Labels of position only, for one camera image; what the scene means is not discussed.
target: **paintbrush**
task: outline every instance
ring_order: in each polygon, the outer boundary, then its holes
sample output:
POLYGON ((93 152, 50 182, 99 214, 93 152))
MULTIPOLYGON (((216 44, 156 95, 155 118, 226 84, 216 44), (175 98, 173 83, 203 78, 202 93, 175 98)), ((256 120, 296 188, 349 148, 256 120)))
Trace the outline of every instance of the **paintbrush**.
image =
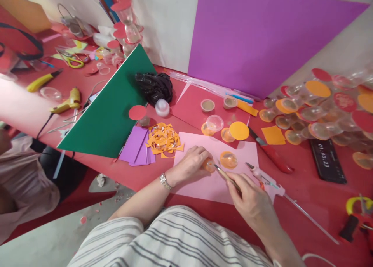
POLYGON ((230 177, 228 177, 228 175, 226 174, 226 172, 221 169, 218 165, 214 164, 215 168, 218 170, 218 172, 223 176, 224 179, 232 182, 232 184, 236 187, 237 191, 242 194, 241 192, 241 189, 240 187, 238 186, 238 184, 236 184, 236 182, 234 180, 232 180, 230 177))

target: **black wire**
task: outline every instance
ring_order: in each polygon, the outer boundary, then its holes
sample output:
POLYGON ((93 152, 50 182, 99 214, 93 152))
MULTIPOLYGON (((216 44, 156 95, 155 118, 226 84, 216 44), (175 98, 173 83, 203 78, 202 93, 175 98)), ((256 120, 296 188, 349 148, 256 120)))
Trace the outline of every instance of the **black wire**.
POLYGON ((43 131, 44 127, 48 124, 49 120, 53 117, 54 113, 51 113, 49 115, 49 118, 47 119, 47 122, 43 125, 42 129, 40 129, 38 135, 36 136, 36 139, 39 139, 40 133, 43 131))

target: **wrist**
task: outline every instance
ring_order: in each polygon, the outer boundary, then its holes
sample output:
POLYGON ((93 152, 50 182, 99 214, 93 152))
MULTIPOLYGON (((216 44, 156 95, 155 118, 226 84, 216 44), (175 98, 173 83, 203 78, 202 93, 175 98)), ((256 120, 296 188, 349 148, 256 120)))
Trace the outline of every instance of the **wrist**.
POLYGON ((176 173, 172 168, 164 172, 164 175, 166 177, 166 182, 172 188, 176 187, 181 182, 181 180, 177 178, 176 173))

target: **silver watch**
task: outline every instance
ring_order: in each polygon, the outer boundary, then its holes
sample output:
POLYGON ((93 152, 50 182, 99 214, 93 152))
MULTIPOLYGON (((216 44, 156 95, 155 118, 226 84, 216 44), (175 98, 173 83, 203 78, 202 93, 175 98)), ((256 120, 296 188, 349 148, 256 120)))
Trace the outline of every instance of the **silver watch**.
POLYGON ((168 190, 172 190, 172 187, 167 183, 166 176, 164 175, 164 173, 162 173, 162 175, 159 177, 159 179, 160 179, 160 183, 165 188, 167 188, 168 190))

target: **floor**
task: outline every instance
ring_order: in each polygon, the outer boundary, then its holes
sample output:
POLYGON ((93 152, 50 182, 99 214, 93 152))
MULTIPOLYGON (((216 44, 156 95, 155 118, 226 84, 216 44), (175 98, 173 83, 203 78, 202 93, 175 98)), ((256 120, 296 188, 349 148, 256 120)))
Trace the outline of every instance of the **floor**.
POLYGON ((21 237, 0 246, 1 266, 7 267, 65 267, 70 262, 88 233, 97 225, 105 222, 112 213, 125 203, 135 193, 107 178, 105 185, 100 188, 94 180, 90 192, 113 191, 117 194, 102 202, 78 212, 72 213, 21 237), (80 223, 86 216, 87 222, 80 223))

